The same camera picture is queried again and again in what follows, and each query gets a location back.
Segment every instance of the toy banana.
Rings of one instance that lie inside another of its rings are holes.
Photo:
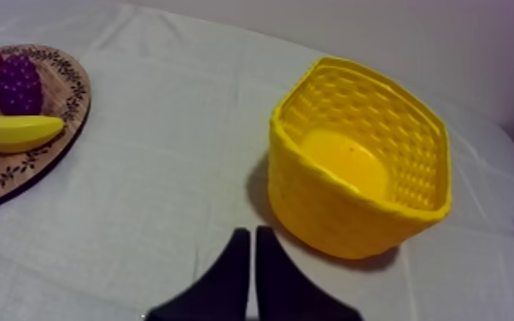
[[[49,116],[0,116],[0,153],[22,153],[49,142],[64,121]]]

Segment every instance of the black object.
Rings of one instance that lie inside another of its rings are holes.
[[[249,290],[250,234],[235,229],[205,275],[175,299],[148,313],[146,321],[244,321]]]
[[[235,229],[207,273],[145,321],[244,321],[249,290],[250,235]],[[303,275],[270,227],[257,228],[255,278],[262,321],[362,321]]]
[[[330,297],[303,275],[271,227],[257,228],[255,282],[262,321],[361,321],[359,312]]]

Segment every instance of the woven basket pattern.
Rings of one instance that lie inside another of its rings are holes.
[[[269,193],[280,221],[328,254],[378,254],[439,221],[450,207],[444,125],[392,80],[323,58],[276,108]],[[387,167],[386,200],[372,200],[299,150],[311,130],[337,131]]]

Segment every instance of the white wall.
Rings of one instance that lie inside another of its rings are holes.
[[[514,0],[132,0],[242,26],[410,81],[514,139]]]

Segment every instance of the decorative floral border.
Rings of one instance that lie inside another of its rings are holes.
[[[50,65],[54,67],[57,72],[64,77],[67,83],[70,84],[72,95],[66,100],[66,110],[61,113],[60,117],[64,120],[65,127],[70,125],[70,122],[75,119],[76,114],[79,112],[80,102],[84,98],[84,94],[88,93],[85,85],[82,84],[82,77],[79,72],[72,66],[72,63],[62,57],[58,50],[51,48],[44,49],[33,49],[23,48],[20,46],[9,46],[4,47],[0,50],[3,55],[27,55],[31,59],[36,61],[51,61]],[[52,139],[49,143],[36,149],[30,150],[25,153],[25,158],[18,166],[8,166],[6,170],[0,174],[0,188],[6,186],[6,183],[13,180],[16,175],[20,175],[26,171],[26,169],[34,169],[38,157],[43,154],[47,154],[53,143],[64,136],[62,131],[55,139]]]

